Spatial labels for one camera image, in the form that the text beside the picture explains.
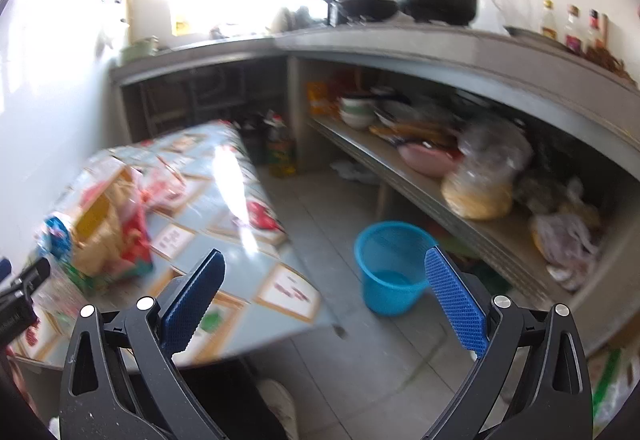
blue plastic bucket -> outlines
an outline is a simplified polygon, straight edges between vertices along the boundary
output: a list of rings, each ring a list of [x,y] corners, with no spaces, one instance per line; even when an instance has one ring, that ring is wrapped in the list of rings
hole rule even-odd
[[[386,316],[409,310],[429,286],[424,256],[434,245],[429,233],[404,222],[380,222],[364,229],[353,250],[364,274],[365,305]]]

stacked bowls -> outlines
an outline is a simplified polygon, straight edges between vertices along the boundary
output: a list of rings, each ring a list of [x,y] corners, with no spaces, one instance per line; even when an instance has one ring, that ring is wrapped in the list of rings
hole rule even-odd
[[[372,94],[343,94],[340,98],[340,118],[354,130],[364,130],[376,122],[375,98]]]

silver screw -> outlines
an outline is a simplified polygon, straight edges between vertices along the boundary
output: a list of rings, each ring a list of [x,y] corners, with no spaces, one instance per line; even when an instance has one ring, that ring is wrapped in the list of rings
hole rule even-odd
[[[152,297],[145,296],[138,299],[136,306],[138,310],[149,310],[155,303],[155,300]]]
[[[84,305],[81,309],[80,309],[80,315],[82,317],[89,317],[92,313],[94,313],[94,306],[93,305]]]
[[[569,315],[569,307],[560,303],[560,305],[556,305],[556,313],[563,317],[567,317]]]
[[[495,306],[499,306],[500,308],[509,308],[511,306],[511,299],[509,299],[505,295],[497,295],[494,297]]]

table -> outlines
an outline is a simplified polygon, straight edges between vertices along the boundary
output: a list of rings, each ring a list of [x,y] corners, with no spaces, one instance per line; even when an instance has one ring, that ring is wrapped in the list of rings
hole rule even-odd
[[[238,356],[335,322],[282,227],[265,230],[264,225],[248,224],[248,203],[267,215],[274,213],[230,124],[214,121],[102,150],[87,168],[109,156],[143,173],[161,157],[182,173],[186,190],[146,216],[152,272],[90,298],[100,311],[128,308],[142,295],[157,296],[174,277],[190,272],[217,249],[225,257],[225,280],[187,349],[174,355],[176,366]],[[27,362],[62,369],[73,323],[50,308],[34,309],[39,323],[14,341],[14,351]],[[127,368],[135,370],[131,352],[122,351]]]

pink bowl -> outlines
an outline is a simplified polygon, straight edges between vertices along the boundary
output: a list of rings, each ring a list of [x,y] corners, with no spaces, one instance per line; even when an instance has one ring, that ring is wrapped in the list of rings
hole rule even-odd
[[[452,172],[462,158],[458,150],[428,148],[418,143],[398,146],[398,152],[410,168],[433,178],[442,178]]]

